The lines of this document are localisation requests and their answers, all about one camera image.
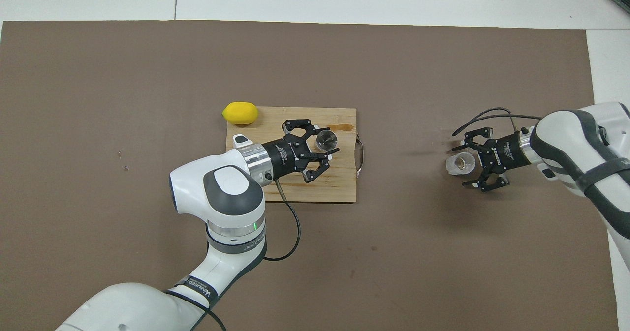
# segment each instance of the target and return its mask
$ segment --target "brown tabletop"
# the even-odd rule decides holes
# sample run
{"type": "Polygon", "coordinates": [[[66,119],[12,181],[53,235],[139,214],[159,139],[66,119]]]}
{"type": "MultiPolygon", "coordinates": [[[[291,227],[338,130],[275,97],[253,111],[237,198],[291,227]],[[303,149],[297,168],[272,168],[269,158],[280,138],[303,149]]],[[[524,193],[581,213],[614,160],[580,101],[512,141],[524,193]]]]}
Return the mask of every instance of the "brown tabletop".
{"type": "MultiPolygon", "coordinates": [[[[53,330],[110,284],[195,268],[204,226],[167,176],[223,152],[234,100],[356,108],[365,166],[355,204],[294,205],[302,243],[225,294],[228,330],[616,330],[589,201],[533,167],[489,194],[444,168],[483,109],[591,104],[583,30],[203,21],[4,23],[2,329],[53,330]]],[[[292,216],[267,219],[281,255],[292,216]]]]}

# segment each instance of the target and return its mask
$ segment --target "cutting board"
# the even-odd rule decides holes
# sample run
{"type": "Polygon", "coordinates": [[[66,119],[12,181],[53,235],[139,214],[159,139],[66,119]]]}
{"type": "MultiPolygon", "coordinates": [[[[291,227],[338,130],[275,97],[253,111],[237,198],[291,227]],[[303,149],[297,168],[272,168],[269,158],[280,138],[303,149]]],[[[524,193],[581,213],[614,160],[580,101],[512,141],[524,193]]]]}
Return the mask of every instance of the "cutting board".
{"type": "MultiPolygon", "coordinates": [[[[330,168],[311,183],[305,183],[302,174],[293,172],[281,178],[286,199],[292,202],[354,203],[356,202],[356,109],[330,109],[321,107],[258,107],[258,119],[248,125],[227,124],[225,149],[233,147],[232,136],[243,134],[254,143],[266,143],[284,136],[282,124],[286,120],[309,119],[319,127],[330,127],[338,139],[339,152],[333,154],[330,168]]],[[[303,129],[292,131],[301,136],[303,129]]],[[[307,143],[315,151],[315,136],[307,143]]],[[[308,168],[315,169],[317,163],[308,168]]],[[[275,185],[264,187],[266,201],[281,201],[275,185]]]]}

